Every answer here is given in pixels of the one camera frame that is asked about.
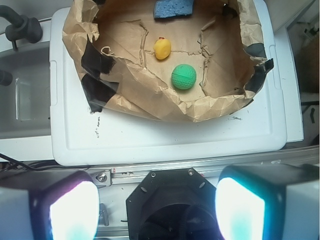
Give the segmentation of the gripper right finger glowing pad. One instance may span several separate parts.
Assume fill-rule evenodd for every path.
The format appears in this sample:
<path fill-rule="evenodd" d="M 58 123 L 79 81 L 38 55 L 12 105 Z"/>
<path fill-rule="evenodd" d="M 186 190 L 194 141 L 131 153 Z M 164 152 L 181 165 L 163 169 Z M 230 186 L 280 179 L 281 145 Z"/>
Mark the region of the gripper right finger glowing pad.
<path fill-rule="evenodd" d="M 318 240 L 320 168 L 229 165 L 216 186 L 215 212 L 226 240 Z"/>

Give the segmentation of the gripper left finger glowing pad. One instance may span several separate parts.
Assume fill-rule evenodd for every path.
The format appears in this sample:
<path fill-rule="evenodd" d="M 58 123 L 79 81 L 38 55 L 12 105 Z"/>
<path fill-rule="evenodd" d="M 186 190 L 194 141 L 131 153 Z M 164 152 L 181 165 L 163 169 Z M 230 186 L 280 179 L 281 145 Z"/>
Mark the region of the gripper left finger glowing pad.
<path fill-rule="evenodd" d="M 0 175 L 2 240 L 92 240 L 99 208 L 98 188 L 84 170 Z"/>

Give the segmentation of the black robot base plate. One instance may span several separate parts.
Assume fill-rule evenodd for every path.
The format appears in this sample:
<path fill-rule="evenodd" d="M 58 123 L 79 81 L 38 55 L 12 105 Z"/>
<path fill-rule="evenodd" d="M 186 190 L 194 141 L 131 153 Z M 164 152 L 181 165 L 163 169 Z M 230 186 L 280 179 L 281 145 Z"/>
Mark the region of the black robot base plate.
<path fill-rule="evenodd" d="M 131 240 L 221 240 L 216 187 L 186 169 L 149 173 L 126 199 Z"/>

